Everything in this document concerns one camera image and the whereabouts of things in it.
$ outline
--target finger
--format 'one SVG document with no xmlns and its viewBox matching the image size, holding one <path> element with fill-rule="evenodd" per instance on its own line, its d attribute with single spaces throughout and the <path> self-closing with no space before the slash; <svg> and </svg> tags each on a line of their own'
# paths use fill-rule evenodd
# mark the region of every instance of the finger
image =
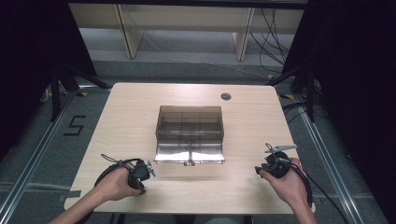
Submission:
<svg viewBox="0 0 396 224">
<path fill-rule="evenodd" d="M 131 191 L 130 191 L 130 196 L 134 196 L 134 197 L 137 197 L 137 196 L 139 196 L 139 195 L 141 195 L 141 194 L 143 194 L 143 193 L 145 193 L 146 191 L 144 190 L 141 190 L 141 189 L 132 189 L 131 188 Z"/>
<path fill-rule="evenodd" d="M 299 159 L 297 159 L 297 158 L 289 158 L 289 160 L 290 160 L 291 163 L 297 165 L 298 168 L 300 168 L 300 170 L 303 169 Z"/>
<path fill-rule="evenodd" d="M 268 173 L 264 170 L 260 170 L 260 175 L 262 176 L 262 178 L 266 179 L 270 184 L 271 184 L 271 182 L 273 182 L 276 179 L 270 173 Z"/>
</svg>

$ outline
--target floor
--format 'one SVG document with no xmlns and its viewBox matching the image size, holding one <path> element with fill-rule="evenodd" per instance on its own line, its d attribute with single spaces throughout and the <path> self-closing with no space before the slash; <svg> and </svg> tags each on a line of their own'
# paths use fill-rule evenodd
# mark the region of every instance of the floor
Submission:
<svg viewBox="0 0 396 224">
<path fill-rule="evenodd" d="M 281 70 L 280 63 L 267 54 L 260 55 L 260 48 L 252 37 L 249 38 L 244 61 L 238 62 L 234 54 L 231 34 L 147 31 L 136 57 L 128 60 L 120 31 L 94 29 L 80 31 L 99 78 L 110 83 L 121 80 L 148 81 L 140 75 L 131 75 L 131 71 L 143 76 L 159 69 L 169 69 L 174 74 L 180 73 L 180 78 L 191 78 L 182 75 L 186 73 L 186 69 L 193 68 L 198 72 L 194 72 L 192 76 L 197 76 L 203 71 L 205 77 L 205 71 L 216 71 L 216 75 L 220 77 L 231 76 L 230 74 L 234 73 L 235 80 L 246 77 L 252 84 L 264 84 L 268 81 L 268 75 L 278 75 L 277 72 L 268 70 Z M 261 34 L 254 36 L 262 43 Z M 279 35 L 278 39 L 283 46 L 289 48 L 293 35 Z M 282 61 L 278 49 L 269 48 L 269 50 Z M 207 77 L 206 82 L 217 81 L 210 78 Z M 291 82 L 292 78 L 276 87 L 280 102 L 284 106 L 304 100 L 304 94 L 289 97 Z M 44 223 L 62 213 L 64 197 L 67 196 L 73 183 L 79 163 L 109 95 L 109 91 L 89 88 L 91 83 L 83 79 L 79 79 L 78 83 L 85 90 L 84 92 L 88 93 L 88 97 L 81 93 L 77 96 L 63 95 L 62 100 L 64 105 L 67 105 L 67 109 L 57 124 L 53 124 L 49 119 L 50 101 L 43 102 L 20 143 L 1 161 L 0 198 L 3 202 L 7 199 L 17 201 L 11 206 L 6 219 L 2 219 L 2 223 Z M 70 120 L 81 115 L 85 118 L 76 119 L 76 122 L 81 122 L 83 132 L 79 136 L 67 137 L 65 133 L 73 133 L 76 130 L 69 127 Z M 353 161 L 346 156 L 347 149 L 340 141 L 322 105 L 315 105 L 315 118 L 315 123 L 309 122 L 303 107 L 285 110 L 285 119 L 290 126 L 291 135 L 295 143 L 302 146 L 298 153 L 305 170 L 343 210 L 349 223 L 387 223 Z M 47 136 L 49 140 L 42 141 L 43 136 Z M 25 189 L 20 190 L 24 192 L 23 194 L 12 194 L 18 192 L 13 191 L 14 183 L 25 184 Z M 318 222 L 342 223 L 343 219 L 323 192 L 316 187 L 313 187 L 313 191 Z M 110 214 L 94 214 L 89 223 L 114 221 L 114 217 Z M 253 223 L 273 222 L 296 223 L 296 220 L 294 216 L 280 215 L 253 217 Z"/>
</svg>

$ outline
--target wire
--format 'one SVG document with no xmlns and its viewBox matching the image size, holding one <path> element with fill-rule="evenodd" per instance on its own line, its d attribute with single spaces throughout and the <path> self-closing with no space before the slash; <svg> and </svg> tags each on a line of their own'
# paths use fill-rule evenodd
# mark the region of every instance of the wire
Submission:
<svg viewBox="0 0 396 224">
<path fill-rule="evenodd" d="M 155 45 L 151 42 L 151 40 L 149 40 L 149 39 L 147 38 L 146 35 L 143 35 L 143 37 L 145 37 L 145 39 L 147 39 L 147 41 L 152 45 L 152 47 L 154 47 L 154 48 L 155 48 L 156 50 L 158 50 L 159 52 L 163 53 L 163 51 L 162 51 L 160 48 L 158 48 L 157 46 L 155 46 Z M 183 61 L 183 60 L 175 60 L 175 59 L 169 58 L 169 57 L 167 57 L 166 55 L 163 55 L 163 54 L 162 54 L 162 56 L 163 56 L 165 59 L 167 59 L 167 60 L 169 60 L 169 61 L 172 61 L 172 62 L 177 62 L 177 63 L 192 63 L 192 62 L 187 62 L 187 61 Z M 230 66 L 230 65 L 218 64 L 218 63 L 192 63 L 192 64 L 209 64 L 209 65 L 214 65 L 214 66 L 218 66 L 218 67 L 231 68 L 231 69 L 233 69 L 233 70 L 235 70 L 235 71 L 238 71 L 238 72 L 241 72 L 241 73 L 246 73 L 246 74 L 251 74 L 251 75 L 259 76 L 259 77 L 265 78 L 265 79 L 267 79 L 267 80 L 270 79 L 270 78 L 268 78 L 268 77 L 266 77 L 266 76 L 264 76 L 264 75 L 261 75 L 261 74 L 258 74 L 258 73 L 253 73 L 253 72 L 244 71 L 244 70 L 241 70 L 241 69 L 232 67 L 232 66 Z"/>
<path fill-rule="evenodd" d="M 334 206 L 334 208 L 337 210 L 337 212 L 340 214 L 341 218 L 344 220 L 344 222 L 347 224 L 347 218 L 344 216 L 343 212 L 341 209 L 335 204 L 335 202 L 332 200 L 331 197 L 324 191 L 323 188 L 320 187 L 320 185 L 304 170 L 306 177 L 315 185 L 317 188 L 323 193 L 323 195 L 329 200 L 329 202 Z"/>
<path fill-rule="evenodd" d="M 271 21 L 271 25 L 270 25 L 270 23 L 268 22 L 267 18 L 265 17 L 264 11 L 263 11 L 263 9 L 262 9 L 262 17 L 264 18 L 265 23 L 267 24 L 267 27 L 268 27 L 268 31 L 269 31 L 269 33 L 267 34 L 267 37 L 265 38 L 265 41 L 266 41 L 271 47 L 273 47 L 273 48 L 275 48 L 275 49 L 278 49 L 280 55 L 281 55 L 282 58 L 283 58 L 283 60 L 286 61 L 285 51 L 288 53 L 288 52 L 289 52 L 289 49 L 286 48 L 285 46 L 283 46 L 282 44 L 280 44 L 279 39 L 277 38 L 275 16 L 276 16 L 276 9 L 273 8 L 273 9 L 272 9 L 272 21 Z M 271 34 L 272 38 L 275 40 L 275 42 L 276 42 L 276 44 L 277 44 L 277 47 L 274 46 L 274 45 L 272 45 L 272 44 L 270 44 L 270 43 L 267 41 L 269 34 Z"/>
<path fill-rule="evenodd" d="M 111 158 L 111 157 L 108 157 L 107 155 L 105 155 L 105 154 L 100 154 L 103 158 L 105 158 L 107 161 L 111 161 L 111 162 L 118 162 L 118 161 L 116 161 L 116 160 L 114 160 L 113 158 Z"/>
<path fill-rule="evenodd" d="M 282 109 L 285 110 L 285 109 L 294 108 L 294 107 L 303 106 L 303 105 L 305 105 L 305 103 L 293 103 L 293 104 L 282 106 Z"/>
<path fill-rule="evenodd" d="M 292 122 L 295 118 L 297 118 L 298 116 L 302 115 L 302 114 L 305 113 L 305 112 L 306 112 L 306 110 L 303 111 L 303 112 L 298 113 L 296 116 L 294 116 L 293 118 L 291 118 L 290 120 L 288 120 L 287 123 Z"/>
<path fill-rule="evenodd" d="M 256 39 L 256 37 L 254 37 L 253 33 L 250 33 L 251 37 L 253 37 L 254 41 L 257 43 L 257 45 L 259 45 L 260 47 L 260 64 L 262 65 L 262 52 L 264 51 L 265 53 L 267 53 L 267 55 L 269 57 L 271 57 L 272 59 L 274 59 L 274 61 L 276 61 L 277 63 L 280 63 L 281 65 L 283 65 L 284 63 L 282 61 L 280 61 L 274 54 L 272 54 L 270 51 L 268 51 L 268 49 L 266 49 L 264 47 L 264 44 L 260 44 L 259 41 Z"/>
<path fill-rule="evenodd" d="M 290 169 L 292 169 L 294 172 L 297 173 L 297 175 L 303 180 L 303 183 L 305 185 L 305 190 L 306 190 L 306 200 L 308 202 L 309 207 L 312 207 L 312 189 L 311 189 L 311 185 L 309 184 L 308 179 L 306 178 L 306 176 L 303 174 L 303 172 L 300 170 L 300 168 L 294 164 L 288 164 L 287 162 L 283 162 L 281 161 L 283 164 L 289 166 Z"/>
</svg>

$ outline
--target metal rail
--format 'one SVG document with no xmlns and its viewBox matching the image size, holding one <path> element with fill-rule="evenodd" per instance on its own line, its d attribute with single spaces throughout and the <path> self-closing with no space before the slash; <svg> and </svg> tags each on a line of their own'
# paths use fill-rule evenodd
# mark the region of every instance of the metal rail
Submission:
<svg viewBox="0 0 396 224">
<path fill-rule="evenodd" d="M 48 146 L 56 133 L 56 130 L 59 127 L 59 124 L 64 118 L 64 112 L 66 108 L 70 105 L 72 100 L 74 99 L 76 93 L 69 92 L 66 94 L 64 102 L 62 103 L 62 110 L 57 116 L 57 118 L 49 124 L 49 127 L 45 131 L 43 137 L 38 143 L 35 151 L 33 152 L 30 160 L 27 162 L 25 168 L 23 169 L 20 177 L 15 182 L 11 191 L 8 193 L 8 196 L 4 199 L 0 207 L 0 223 L 7 224 L 9 219 L 11 218 L 15 208 L 17 207 L 21 197 L 29 183 L 32 179 L 32 176 L 35 173 L 38 165 L 40 164 L 42 158 L 44 157 L 45 152 L 47 151 Z"/>
<path fill-rule="evenodd" d="M 298 103 L 303 102 L 303 99 L 300 95 L 296 95 L 296 100 Z M 355 200 L 350 195 L 347 185 L 345 184 L 334 162 L 332 161 L 332 157 L 320 136 L 317 126 L 315 125 L 315 123 L 311 122 L 310 118 L 304 113 L 303 108 L 299 107 L 299 110 L 301 113 L 303 113 L 302 116 L 306 129 L 308 130 L 312 140 L 314 141 L 315 147 L 322 160 L 322 163 L 329 175 L 330 180 L 332 181 L 335 192 L 337 193 L 341 204 L 344 207 L 349 223 L 364 223 L 361 217 L 361 213 L 359 212 L 358 207 L 355 203 Z"/>
</svg>

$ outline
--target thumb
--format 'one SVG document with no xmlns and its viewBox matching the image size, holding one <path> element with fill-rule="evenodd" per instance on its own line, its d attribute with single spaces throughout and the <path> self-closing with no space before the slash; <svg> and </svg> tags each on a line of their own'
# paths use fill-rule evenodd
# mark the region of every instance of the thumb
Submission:
<svg viewBox="0 0 396 224">
<path fill-rule="evenodd" d="M 129 186 L 128 186 L 128 188 L 129 188 L 128 196 L 137 197 L 137 196 L 139 196 L 139 195 L 141 195 L 141 194 L 146 192 L 145 189 L 133 189 L 133 188 L 131 188 Z"/>
<path fill-rule="evenodd" d="M 270 173 L 268 173 L 264 170 L 260 170 L 260 175 L 262 176 L 262 178 L 266 179 L 270 184 L 271 184 L 271 182 L 276 180 L 275 177 L 273 177 Z"/>
</svg>

